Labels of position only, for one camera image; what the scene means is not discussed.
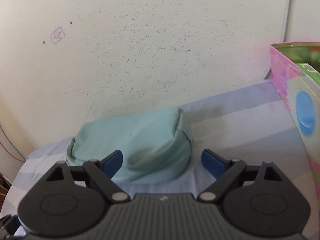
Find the pink biscuit tin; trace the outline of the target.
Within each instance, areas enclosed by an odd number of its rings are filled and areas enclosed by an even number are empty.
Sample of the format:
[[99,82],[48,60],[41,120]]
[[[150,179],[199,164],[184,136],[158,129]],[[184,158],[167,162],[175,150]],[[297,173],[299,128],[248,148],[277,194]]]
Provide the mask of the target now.
[[319,43],[273,44],[270,60],[273,86],[296,123],[319,197],[319,74],[305,74],[297,66],[308,63],[319,72]]

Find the teal zip pouch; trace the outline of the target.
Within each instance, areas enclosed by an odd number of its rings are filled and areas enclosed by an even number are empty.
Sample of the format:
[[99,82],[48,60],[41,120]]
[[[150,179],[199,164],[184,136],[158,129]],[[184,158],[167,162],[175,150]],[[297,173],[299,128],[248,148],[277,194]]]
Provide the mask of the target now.
[[69,165],[102,160],[116,150],[123,164],[115,183],[157,184],[180,176],[191,158],[193,136],[180,107],[120,116],[83,124],[71,140]]

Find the pink wall sticker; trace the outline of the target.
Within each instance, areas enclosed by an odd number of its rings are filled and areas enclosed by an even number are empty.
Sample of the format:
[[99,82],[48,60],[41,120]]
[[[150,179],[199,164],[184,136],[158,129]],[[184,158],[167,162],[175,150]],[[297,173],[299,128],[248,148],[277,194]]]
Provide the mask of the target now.
[[56,45],[57,43],[59,43],[62,39],[65,38],[65,32],[63,31],[63,29],[61,27],[58,27],[57,29],[55,29],[51,34],[50,34],[50,40],[51,42]]

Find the striped blue bedsheet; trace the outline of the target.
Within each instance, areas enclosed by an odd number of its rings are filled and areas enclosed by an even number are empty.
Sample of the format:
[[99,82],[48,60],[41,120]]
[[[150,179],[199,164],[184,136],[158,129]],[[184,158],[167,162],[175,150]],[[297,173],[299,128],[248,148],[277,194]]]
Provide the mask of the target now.
[[[210,148],[224,157],[240,157],[250,164],[259,164],[263,160],[272,160],[284,173],[293,180],[311,205],[311,218],[304,234],[308,239],[317,239],[318,215],[316,191],[298,128],[294,123],[283,100],[270,82],[258,83],[210,98],[198,100],[181,106],[185,113],[193,138],[193,148],[187,169],[177,179],[161,184],[138,184],[140,181],[122,183],[123,189],[132,196],[135,193],[199,193],[214,178],[200,164],[203,149]],[[89,142],[98,147],[98,142],[111,143],[115,146],[129,145],[133,141],[130,133],[125,132],[123,116],[116,135],[110,132],[98,132],[100,126],[115,123],[109,118],[85,123],[82,127],[89,131]],[[9,213],[15,214],[22,197],[35,182],[40,179],[50,165],[58,160],[66,160],[66,147],[69,139],[44,146],[33,152],[22,166],[14,184],[5,198],[1,217]]]

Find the green medicine box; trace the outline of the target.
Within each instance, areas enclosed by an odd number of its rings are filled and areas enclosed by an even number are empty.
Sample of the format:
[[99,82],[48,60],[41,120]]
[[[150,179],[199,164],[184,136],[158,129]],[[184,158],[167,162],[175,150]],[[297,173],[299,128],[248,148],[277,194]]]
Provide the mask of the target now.
[[308,63],[298,63],[297,66],[305,74],[319,74],[319,72]]

